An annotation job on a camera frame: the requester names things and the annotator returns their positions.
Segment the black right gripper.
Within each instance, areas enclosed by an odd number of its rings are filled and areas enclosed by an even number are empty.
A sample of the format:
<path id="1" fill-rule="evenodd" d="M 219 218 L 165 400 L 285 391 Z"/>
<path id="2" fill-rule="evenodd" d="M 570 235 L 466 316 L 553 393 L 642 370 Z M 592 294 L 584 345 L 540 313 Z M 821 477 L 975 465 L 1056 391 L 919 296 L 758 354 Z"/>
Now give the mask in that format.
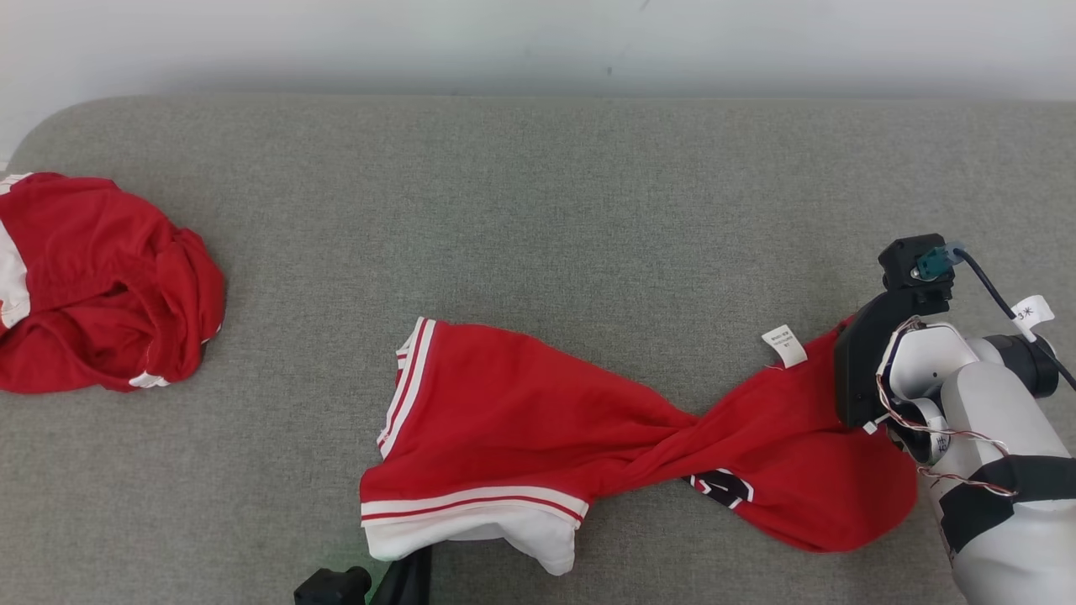
<path id="1" fill-rule="evenodd" d="M 933 314 L 923 290 L 881 292 L 865 302 L 841 329 L 834 349 L 836 413 L 850 430 L 864 428 L 883 414 L 876 371 L 883 364 L 892 333 L 914 315 Z"/>

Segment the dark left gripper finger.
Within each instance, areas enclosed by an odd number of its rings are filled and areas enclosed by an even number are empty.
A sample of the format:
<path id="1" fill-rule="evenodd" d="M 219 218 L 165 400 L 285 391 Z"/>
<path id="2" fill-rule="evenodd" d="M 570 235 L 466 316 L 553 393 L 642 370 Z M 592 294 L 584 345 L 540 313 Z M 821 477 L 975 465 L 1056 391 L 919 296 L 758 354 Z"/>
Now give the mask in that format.
<path id="1" fill-rule="evenodd" d="M 433 547 L 394 560 L 377 583 L 370 604 L 430 604 Z"/>

